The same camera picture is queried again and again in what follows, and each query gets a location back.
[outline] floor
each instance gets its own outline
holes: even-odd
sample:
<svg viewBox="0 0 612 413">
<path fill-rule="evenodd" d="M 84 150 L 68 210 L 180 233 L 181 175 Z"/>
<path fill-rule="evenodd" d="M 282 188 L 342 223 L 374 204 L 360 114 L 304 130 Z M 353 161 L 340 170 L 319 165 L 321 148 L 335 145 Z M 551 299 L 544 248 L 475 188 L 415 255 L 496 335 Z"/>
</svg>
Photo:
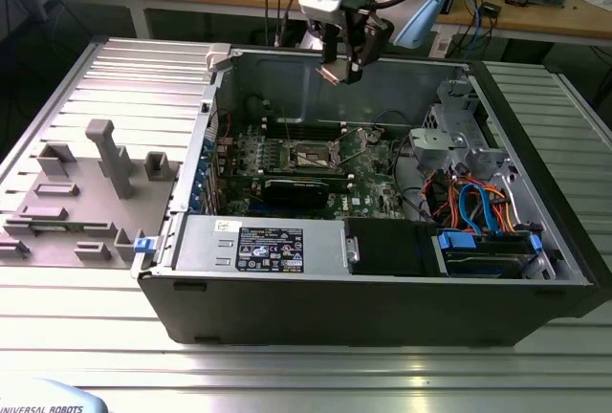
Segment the floor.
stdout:
<svg viewBox="0 0 612 413">
<path fill-rule="evenodd" d="M 48 7 L 50 15 L 46 22 L 27 20 L 0 43 L 0 158 L 21 136 L 89 41 L 89 36 L 62 6 L 49 4 Z M 69 4 L 68 7 L 93 34 L 134 36 L 127 9 L 78 4 Z M 261 45 L 264 42 L 263 20 L 260 18 L 228 15 L 206 17 L 181 11 L 151 11 L 150 19 L 155 38 L 159 39 L 242 45 Z M 290 31 L 291 40 L 298 42 L 303 25 L 294 23 Z M 432 40 L 433 34 L 419 49 L 390 50 L 427 56 Z M 489 45 L 474 51 L 469 59 L 500 60 L 506 44 L 506 39 L 494 37 Z M 514 50 L 526 55 L 531 48 L 525 45 Z M 588 47 L 576 45 L 555 45 L 544 62 L 559 67 L 589 101 L 610 67 Z M 612 124 L 612 97 L 603 102 L 598 112 L 608 124 Z"/>
</svg>

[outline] power supply label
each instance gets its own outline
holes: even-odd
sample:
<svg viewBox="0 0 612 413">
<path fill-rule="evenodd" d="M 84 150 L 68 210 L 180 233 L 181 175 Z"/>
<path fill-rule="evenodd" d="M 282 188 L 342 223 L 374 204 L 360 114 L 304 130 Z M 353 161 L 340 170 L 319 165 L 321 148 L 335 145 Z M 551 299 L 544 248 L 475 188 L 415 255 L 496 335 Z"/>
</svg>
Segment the power supply label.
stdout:
<svg viewBox="0 0 612 413">
<path fill-rule="evenodd" d="M 304 272 L 303 230 L 241 227 L 236 269 L 241 272 Z"/>
</svg>

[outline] white label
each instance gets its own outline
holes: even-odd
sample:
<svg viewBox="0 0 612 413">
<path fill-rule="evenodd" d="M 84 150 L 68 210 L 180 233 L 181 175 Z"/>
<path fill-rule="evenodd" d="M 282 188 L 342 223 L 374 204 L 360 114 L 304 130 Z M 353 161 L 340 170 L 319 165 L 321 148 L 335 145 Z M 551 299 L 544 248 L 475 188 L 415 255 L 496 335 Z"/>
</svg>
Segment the white label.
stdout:
<svg viewBox="0 0 612 413">
<path fill-rule="evenodd" d="M 217 220 L 214 223 L 215 231 L 224 231 L 225 233 L 237 233 L 242 227 L 242 222 L 239 220 Z"/>
</svg>

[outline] motherboard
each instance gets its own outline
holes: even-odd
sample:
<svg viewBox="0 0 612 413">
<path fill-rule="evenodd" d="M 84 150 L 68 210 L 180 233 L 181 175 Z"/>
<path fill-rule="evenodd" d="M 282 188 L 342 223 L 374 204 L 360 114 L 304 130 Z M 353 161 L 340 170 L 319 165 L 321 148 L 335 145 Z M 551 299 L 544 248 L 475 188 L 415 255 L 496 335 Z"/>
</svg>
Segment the motherboard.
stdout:
<svg viewBox="0 0 612 413">
<path fill-rule="evenodd" d="M 219 213 L 404 218 L 382 129 L 246 126 L 218 143 Z"/>
</svg>

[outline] blue latch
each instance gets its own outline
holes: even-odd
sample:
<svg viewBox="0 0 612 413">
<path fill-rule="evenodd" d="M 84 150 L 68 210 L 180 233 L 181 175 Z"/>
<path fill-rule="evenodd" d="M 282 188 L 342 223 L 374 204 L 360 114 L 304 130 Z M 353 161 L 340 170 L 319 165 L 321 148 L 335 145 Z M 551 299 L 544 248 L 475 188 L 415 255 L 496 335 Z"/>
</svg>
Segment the blue latch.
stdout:
<svg viewBox="0 0 612 413">
<path fill-rule="evenodd" d="M 157 249 L 157 236 L 146 236 L 134 240 L 135 253 L 155 253 Z"/>
<path fill-rule="evenodd" d="M 537 253 L 541 253 L 544 250 L 544 246 L 542 246 L 542 241 L 535 234 L 529 235 L 529 240 L 532 243 L 532 247 Z"/>
<path fill-rule="evenodd" d="M 438 235 L 438 243 L 440 243 L 441 250 L 450 248 L 476 249 L 473 235 L 463 231 L 443 231 L 442 234 Z"/>
</svg>

